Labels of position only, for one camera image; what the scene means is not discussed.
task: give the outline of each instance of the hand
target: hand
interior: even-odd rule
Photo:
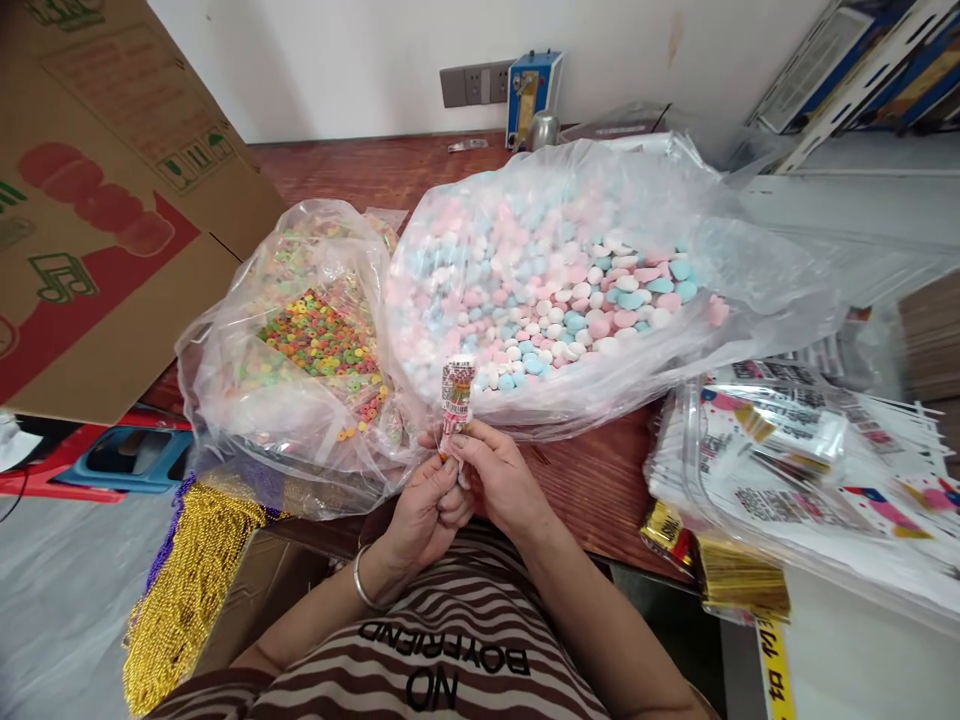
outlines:
[[[434,455],[407,482],[390,527],[375,544],[393,570],[413,576],[432,565],[473,517],[474,498],[457,484],[457,467],[454,458],[442,463]]]
[[[450,451],[476,471],[472,486],[494,525],[516,543],[556,518],[512,438],[479,420],[465,433],[450,439]]]

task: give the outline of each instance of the woman's left hand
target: woman's left hand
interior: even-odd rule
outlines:
[[[379,541],[394,570],[417,574],[435,563],[473,517],[473,494],[457,484],[457,467],[455,458],[441,463],[434,455],[414,471]]]

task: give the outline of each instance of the white wall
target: white wall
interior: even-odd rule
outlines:
[[[827,2],[150,5],[240,135],[256,143],[501,128],[506,105],[444,109],[438,70],[547,47],[567,52],[559,108],[565,123],[635,99],[743,120]]]

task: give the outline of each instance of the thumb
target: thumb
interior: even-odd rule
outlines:
[[[417,499],[417,505],[424,508],[432,508],[440,502],[440,498],[446,495],[457,484],[457,468],[459,463],[456,458],[449,457],[443,466],[426,477],[420,482],[409,488]]]
[[[480,479],[497,471],[502,462],[493,450],[481,440],[469,435],[454,435],[450,438],[451,451],[477,469]]]

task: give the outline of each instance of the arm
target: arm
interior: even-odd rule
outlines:
[[[410,477],[383,537],[360,558],[360,584],[377,605],[394,602],[407,583],[439,560],[473,516],[473,496],[457,485],[457,461],[432,457]],[[294,605],[231,667],[277,676],[341,628],[372,611],[353,581],[353,563]]]
[[[455,436],[490,519],[516,545],[573,656],[615,718],[704,718],[686,680],[630,601],[590,561],[547,503],[514,442],[474,421]]]

